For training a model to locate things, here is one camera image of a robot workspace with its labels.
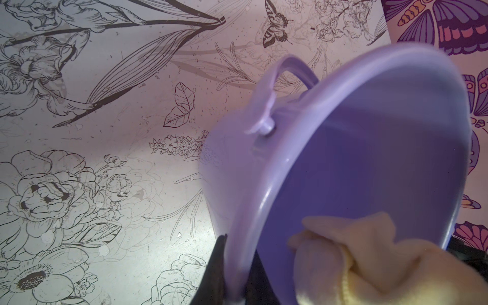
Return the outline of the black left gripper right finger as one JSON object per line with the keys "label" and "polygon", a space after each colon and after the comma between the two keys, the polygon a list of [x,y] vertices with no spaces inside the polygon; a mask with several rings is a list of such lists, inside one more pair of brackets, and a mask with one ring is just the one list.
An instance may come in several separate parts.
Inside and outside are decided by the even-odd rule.
{"label": "black left gripper right finger", "polygon": [[246,305],[280,305],[268,280],[258,252],[255,252],[245,287]]}

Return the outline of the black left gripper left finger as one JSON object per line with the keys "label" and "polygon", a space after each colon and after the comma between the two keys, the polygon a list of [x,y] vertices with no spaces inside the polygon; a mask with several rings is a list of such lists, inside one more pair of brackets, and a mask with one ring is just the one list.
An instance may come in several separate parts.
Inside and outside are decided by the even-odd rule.
{"label": "black left gripper left finger", "polygon": [[201,283],[190,305],[222,305],[225,299],[224,249],[227,235],[217,238]]}

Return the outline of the yellow cleaning cloth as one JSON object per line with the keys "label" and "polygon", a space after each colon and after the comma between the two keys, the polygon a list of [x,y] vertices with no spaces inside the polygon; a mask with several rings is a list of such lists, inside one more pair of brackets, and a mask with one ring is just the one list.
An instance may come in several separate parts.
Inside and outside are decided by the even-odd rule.
{"label": "yellow cleaning cloth", "polygon": [[289,238],[299,304],[486,304],[487,282],[422,239],[395,241],[384,212],[361,219],[310,216]]}

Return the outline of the purple plastic bucket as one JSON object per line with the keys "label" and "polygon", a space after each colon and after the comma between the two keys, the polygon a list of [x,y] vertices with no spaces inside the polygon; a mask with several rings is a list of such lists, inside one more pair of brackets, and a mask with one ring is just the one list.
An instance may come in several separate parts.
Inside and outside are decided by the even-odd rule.
{"label": "purple plastic bucket", "polygon": [[386,212],[398,240],[445,249],[470,155],[465,82],[440,50],[391,44],[323,80],[301,59],[282,58],[201,152],[213,229],[227,238],[224,302],[249,302],[259,257],[278,301],[296,303],[286,243],[307,216]]}

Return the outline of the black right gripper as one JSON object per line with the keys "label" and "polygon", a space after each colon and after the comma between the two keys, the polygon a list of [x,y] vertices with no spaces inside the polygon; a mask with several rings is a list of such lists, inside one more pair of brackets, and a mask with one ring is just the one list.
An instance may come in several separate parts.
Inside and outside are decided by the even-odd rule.
{"label": "black right gripper", "polygon": [[487,254],[484,251],[469,247],[456,238],[450,239],[447,251],[475,269],[487,282]]}

